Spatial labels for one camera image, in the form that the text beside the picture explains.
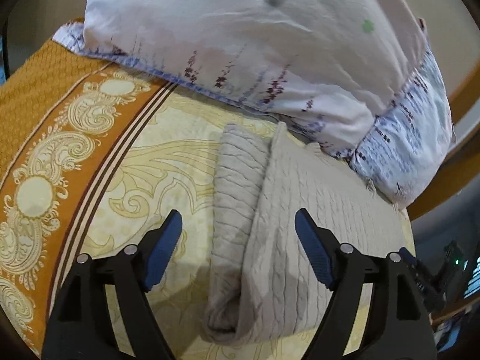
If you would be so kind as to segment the upper floral white pillow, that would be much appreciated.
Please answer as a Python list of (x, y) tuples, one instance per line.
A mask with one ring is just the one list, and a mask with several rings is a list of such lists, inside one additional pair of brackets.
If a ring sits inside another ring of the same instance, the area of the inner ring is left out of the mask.
[(419, 66), (404, 0), (87, 0), (54, 40), (354, 150)]

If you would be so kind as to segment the yellow floral bed sheet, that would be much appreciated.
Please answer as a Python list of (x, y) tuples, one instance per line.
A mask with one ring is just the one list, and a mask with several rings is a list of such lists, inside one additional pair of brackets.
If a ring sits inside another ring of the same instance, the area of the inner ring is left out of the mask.
[(178, 359), (299, 359), (313, 331), (264, 343), (204, 336), (214, 179), (226, 125), (271, 139), (275, 119), (47, 41), (1, 87), (1, 308), (33, 358), (81, 253), (135, 244), (172, 210), (184, 228), (148, 295)]

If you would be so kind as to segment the lower pink floral pillow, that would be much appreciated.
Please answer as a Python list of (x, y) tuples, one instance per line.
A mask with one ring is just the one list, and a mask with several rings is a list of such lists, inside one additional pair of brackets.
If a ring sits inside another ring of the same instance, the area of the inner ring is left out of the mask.
[(430, 45), (355, 149), (349, 166), (400, 210), (431, 183), (454, 140), (452, 112)]

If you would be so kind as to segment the beige cable-knit sweater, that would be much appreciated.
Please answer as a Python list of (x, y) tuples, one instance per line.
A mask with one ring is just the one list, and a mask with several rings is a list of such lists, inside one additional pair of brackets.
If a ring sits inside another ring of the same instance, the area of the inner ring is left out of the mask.
[(306, 209), (341, 242), (382, 257), (406, 243), (401, 211), (370, 180), (299, 145), (279, 124), (264, 138), (225, 127), (214, 180), (209, 339), (219, 345), (272, 341), (320, 324), (330, 294), (314, 275), (295, 231)]

